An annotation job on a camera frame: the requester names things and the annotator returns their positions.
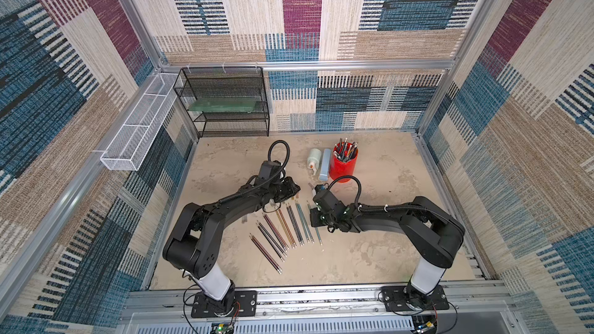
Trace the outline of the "yellow striped pencil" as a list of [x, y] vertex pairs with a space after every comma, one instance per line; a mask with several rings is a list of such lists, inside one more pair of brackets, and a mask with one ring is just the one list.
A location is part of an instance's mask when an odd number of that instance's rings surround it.
[[287, 241], [289, 243], [289, 246], [291, 248], [295, 248], [295, 241], [294, 241], [294, 239], [293, 239], [293, 237], [292, 237], [292, 235], [290, 233], [290, 230], [288, 228], [288, 224], [286, 223], [286, 220], [285, 220], [285, 218], [284, 218], [284, 216], [282, 214], [282, 210], [280, 208], [278, 208], [278, 210], [276, 210], [275, 213], [276, 213], [277, 218], [278, 218], [278, 221], [280, 222], [281, 227], [282, 227], [282, 229], [283, 229], [283, 231], [284, 231], [284, 233], [286, 235], [286, 238], [287, 238]]

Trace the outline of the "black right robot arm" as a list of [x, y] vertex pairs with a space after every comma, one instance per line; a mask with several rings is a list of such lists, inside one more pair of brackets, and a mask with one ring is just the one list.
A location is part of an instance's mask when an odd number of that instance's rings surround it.
[[419, 263], [404, 289], [407, 304], [415, 309], [427, 306], [446, 270], [453, 266], [463, 245], [465, 227], [424, 196], [398, 205], [370, 206], [360, 202], [362, 185], [354, 176], [340, 179], [357, 184], [354, 202], [344, 204], [333, 193], [336, 184], [317, 185], [313, 189], [316, 206], [310, 212], [313, 227], [325, 226], [330, 233], [384, 231], [402, 233], [420, 254]]

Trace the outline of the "green striped pencil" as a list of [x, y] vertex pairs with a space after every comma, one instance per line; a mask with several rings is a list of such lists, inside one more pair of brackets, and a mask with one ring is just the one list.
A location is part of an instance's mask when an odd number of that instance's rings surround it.
[[315, 243], [315, 241], [314, 241], [314, 239], [313, 239], [313, 237], [312, 237], [312, 234], [311, 234], [311, 231], [310, 231], [310, 229], [309, 229], [309, 226], [308, 226], [308, 224], [307, 224], [307, 221], [306, 221], [306, 225], [307, 225], [307, 228], [308, 228], [308, 231], [309, 231], [309, 235], [311, 236], [311, 239], [312, 239], [312, 242], [311, 242], [311, 243], [312, 243], [312, 244], [314, 244], [314, 243]]
[[319, 211], [317, 210], [316, 207], [314, 207], [310, 203], [308, 203], [307, 206], [308, 206], [309, 213], [310, 213], [310, 221], [311, 221], [312, 227], [314, 228], [314, 230], [316, 232], [316, 237], [319, 241], [319, 244], [322, 245], [323, 241], [321, 239], [320, 231], [319, 231], [319, 227], [320, 227], [320, 221], [318, 219]]
[[303, 233], [305, 235], [306, 242], [307, 243], [311, 243], [312, 242], [312, 239], [311, 239], [311, 236], [309, 235], [309, 231], [308, 231], [308, 228], [307, 228], [307, 225], [306, 225], [306, 219], [305, 219], [305, 216], [304, 216], [302, 207], [300, 206], [300, 204], [298, 202], [295, 202], [295, 205], [296, 205], [296, 208], [297, 208], [299, 219], [300, 219], [301, 224], [302, 224]]

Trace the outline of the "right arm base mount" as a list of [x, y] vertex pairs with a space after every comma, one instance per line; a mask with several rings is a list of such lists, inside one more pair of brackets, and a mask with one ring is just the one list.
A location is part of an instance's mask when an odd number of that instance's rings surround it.
[[430, 293], [422, 293], [411, 285], [389, 285], [380, 289], [377, 299], [388, 312], [420, 314], [425, 311], [447, 311], [450, 304], [444, 289], [437, 285]]

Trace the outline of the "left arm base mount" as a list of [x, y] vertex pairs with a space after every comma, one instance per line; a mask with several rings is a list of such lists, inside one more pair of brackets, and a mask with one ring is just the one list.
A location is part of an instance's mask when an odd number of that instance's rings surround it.
[[255, 290], [240, 290], [227, 293], [222, 301], [214, 300], [204, 293], [196, 295], [192, 304], [190, 316], [193, 319], [253, 317], [256, 314], [258, 292]]

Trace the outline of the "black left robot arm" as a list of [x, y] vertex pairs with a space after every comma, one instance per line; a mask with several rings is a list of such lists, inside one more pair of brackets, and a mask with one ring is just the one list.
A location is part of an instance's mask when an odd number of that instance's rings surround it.
[[162, 257], [189, 275], [206, 302], [221, 312], [236, 305], [235, 283], [217, 264], [224, 230], [243, 216], [269, 203], [280, 204], [300, 191], [292, 177], [286, 175], [289, 159], [289, 144], [283, 140], [273, 142], [259, 173], [236, 193], [206, 205], [185, 205], [165, 242]]

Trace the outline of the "dark navy striped pencil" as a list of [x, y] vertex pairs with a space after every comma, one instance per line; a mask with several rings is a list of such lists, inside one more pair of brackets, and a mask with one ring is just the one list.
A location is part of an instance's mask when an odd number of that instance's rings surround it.
[[303, 246], [304, 245], [303, 235], [301, 234], [301, 231], [300, 231], [299, 226], [297, 224], [297, 220], [295, 218], [295, 213], [293, 212], [292, 207], [290, 205], [287, 205], [286, 208], [287, 208], [287, 212], [288, 212], [289, 218], [290, 218], [290, 220], [292, 222], [292, 226], [293, 226], [293, 228], [295, 230], [295, 235], [297, 236], [297, 240], [298, 240], [299, 244], [301, 246]]

